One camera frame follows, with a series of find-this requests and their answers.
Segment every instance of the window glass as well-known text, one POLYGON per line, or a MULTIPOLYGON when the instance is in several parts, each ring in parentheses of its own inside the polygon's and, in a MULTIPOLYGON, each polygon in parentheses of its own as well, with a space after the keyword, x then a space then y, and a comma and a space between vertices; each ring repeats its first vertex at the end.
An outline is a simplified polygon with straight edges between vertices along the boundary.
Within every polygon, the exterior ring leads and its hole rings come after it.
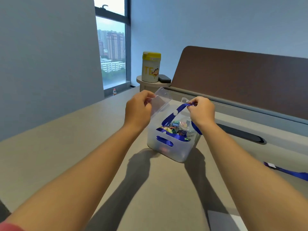
POLYGON ((94 5, 108 5, 104 7, 106 10, 125 16, 125 0, 94 0, 94 5))
POLYGON ((96 17, 104 89, 126 82, 125 24, 96 17))

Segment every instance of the hand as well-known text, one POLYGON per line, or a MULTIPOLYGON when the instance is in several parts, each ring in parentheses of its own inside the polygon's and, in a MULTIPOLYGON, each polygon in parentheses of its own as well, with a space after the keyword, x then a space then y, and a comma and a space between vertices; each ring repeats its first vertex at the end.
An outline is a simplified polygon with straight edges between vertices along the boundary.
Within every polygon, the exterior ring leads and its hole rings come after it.
POLYGON ((126 103, 124 126, 129 126, 138 132, 143 131, 151 118, 152 105, 148 102, 154 97, 154 93, 147 90, 134 95, 126 103))
POLYGON ((199 129, 208 124, 215 124, 215 106, 207 98, 197 96, 189 104, 197 103, 197 106, 187 106, 191 120, 199 129))

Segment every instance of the forearm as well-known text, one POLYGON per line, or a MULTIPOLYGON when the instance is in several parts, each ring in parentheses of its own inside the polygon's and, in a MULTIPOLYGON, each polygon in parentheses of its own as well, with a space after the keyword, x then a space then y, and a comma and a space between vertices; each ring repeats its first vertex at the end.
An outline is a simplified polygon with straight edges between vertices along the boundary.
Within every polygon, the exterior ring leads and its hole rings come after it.
POLYGON ((302 194, 216 124, 201 131, 248 230, 306 230, 308 202, 302 194))
POLYGON ((25 231, 83 229, 138 135, 139 131, 132 128, 121 128, 79 163, 46 184, 7 221, 25 231))

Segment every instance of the cartoon duck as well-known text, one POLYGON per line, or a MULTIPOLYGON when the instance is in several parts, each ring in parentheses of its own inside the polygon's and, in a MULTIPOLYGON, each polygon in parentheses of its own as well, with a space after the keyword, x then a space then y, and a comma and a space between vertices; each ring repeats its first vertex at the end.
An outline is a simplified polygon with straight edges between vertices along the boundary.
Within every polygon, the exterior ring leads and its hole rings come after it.
POLYGON ((159 72, 159 69, 158 67, 156 67, 156 69, 153 72, 151 72, 151 74, 157 76, 158 72, 159 72))

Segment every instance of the person's left hand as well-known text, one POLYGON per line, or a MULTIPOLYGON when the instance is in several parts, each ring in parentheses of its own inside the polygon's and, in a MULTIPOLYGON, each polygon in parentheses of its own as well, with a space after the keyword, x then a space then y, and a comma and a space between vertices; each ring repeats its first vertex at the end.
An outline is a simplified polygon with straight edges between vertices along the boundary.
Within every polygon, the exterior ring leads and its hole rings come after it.
POLYGON ((154 93, 147 90, 134 95, 126 103, 124 126, 143 131, 151 119, 152 105, 148 101, 154 97, 154 93))

